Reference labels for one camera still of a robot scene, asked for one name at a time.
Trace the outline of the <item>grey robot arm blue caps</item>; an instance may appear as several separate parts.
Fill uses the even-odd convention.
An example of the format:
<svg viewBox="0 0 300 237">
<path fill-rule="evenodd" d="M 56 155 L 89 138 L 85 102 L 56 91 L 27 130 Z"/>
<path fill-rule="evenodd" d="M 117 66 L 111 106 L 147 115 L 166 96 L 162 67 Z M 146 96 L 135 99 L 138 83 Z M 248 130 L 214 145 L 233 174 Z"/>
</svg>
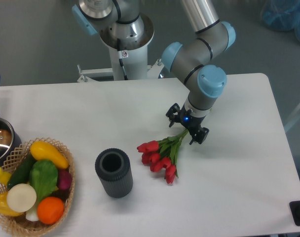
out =
<svg viewBox="0 0 300 237">
<path fill-rule="evenodd" d="M 161 60 L 188 90 L 184 105 L 167 112 L 171 123 L 182 124 L 192 140 L 202 143 L 209 130 L 201 126 L 227 82 L 225 72 L 211 60 L 235 42 L 236 33 L 222 22 L 209 0 L 184 0 L 182 7 L 195 32 L 188 46 L 174 42 Z M 78 0 L 72 13 L 89 35 L 98 34 L 109 49 L 114 80 L 145 79 L 148 71 L 148 44 L 154 35 L 152 21 L 140 12 L 137 0 Z"/>
</svg>

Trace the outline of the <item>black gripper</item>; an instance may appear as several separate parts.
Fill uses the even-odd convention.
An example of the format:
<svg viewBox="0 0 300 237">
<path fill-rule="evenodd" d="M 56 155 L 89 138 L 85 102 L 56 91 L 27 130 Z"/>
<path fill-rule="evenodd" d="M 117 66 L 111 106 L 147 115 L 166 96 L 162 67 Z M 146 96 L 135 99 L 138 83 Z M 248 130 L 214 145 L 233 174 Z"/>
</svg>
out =
<svg viewBox="0 0 300 237">
<path fill-rule="evenodd" d="M 205 117 L 194 117 L 190 112 L 187 112 L 184 106 L 180 109 L 177 103 L 169 108 L 166 117 L 170 122 L 169 127 L 172 127 L 175 123 L 181 123 L 189 131 L 191 135 L 190 145 L 194 142 L 202 144 L 209 134 L 210 130 L 208 128 L 201 127 L 201 123 Z"/>
</svg>

